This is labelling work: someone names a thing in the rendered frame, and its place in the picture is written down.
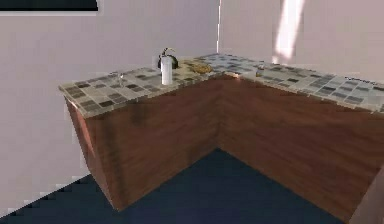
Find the brown wooden tiled-top counter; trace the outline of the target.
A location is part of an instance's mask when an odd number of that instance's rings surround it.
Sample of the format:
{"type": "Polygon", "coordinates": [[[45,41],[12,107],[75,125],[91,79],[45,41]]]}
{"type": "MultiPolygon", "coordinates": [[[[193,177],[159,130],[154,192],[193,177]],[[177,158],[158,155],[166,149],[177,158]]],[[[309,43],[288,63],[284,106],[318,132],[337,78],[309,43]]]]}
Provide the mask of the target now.
{"type": "Polygon", "coordinates": [[[344,224],[384,224],[384,83],[216,53],[182,60],[171,85],[151,67],[61,92],[117,210],[220,149],[344,224]]]}

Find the black kettle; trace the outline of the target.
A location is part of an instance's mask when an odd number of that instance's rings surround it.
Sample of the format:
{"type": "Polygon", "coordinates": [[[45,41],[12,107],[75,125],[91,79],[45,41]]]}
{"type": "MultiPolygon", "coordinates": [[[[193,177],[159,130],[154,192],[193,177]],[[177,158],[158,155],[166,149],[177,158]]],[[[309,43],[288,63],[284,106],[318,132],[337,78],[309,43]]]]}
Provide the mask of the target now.
{"type": "Polygon", "coordinates": [[[175,52],[175,50],[174,50],[173,48],[169,48],[169,47],[167,47],[167,48],[164,48],[164,49],[162,50],[162,52],[158,55],[157,67],[158,67],[159,69],[161,69],[161,60],[162,60],[163,57],[169,57],[169,58],[171,59],[171,62],[172,62],[172,69],[177,69],[177,68],[179,68],[179,61],[178,61],[178,59],[177,59],[174,55],[169,54],[169,53],[168,53],[169,50],[175,52]]]}

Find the dark framed window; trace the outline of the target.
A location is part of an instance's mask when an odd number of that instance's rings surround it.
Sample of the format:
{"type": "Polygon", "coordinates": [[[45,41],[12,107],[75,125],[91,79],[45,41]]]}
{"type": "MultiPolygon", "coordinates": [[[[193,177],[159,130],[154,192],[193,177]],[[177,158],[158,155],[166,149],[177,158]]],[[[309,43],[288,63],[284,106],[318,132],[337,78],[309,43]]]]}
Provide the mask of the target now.
{"type": "Polygon", "coordinates": [[[0,11],[97,11],[97,0],[0,0],[0,11]]]}

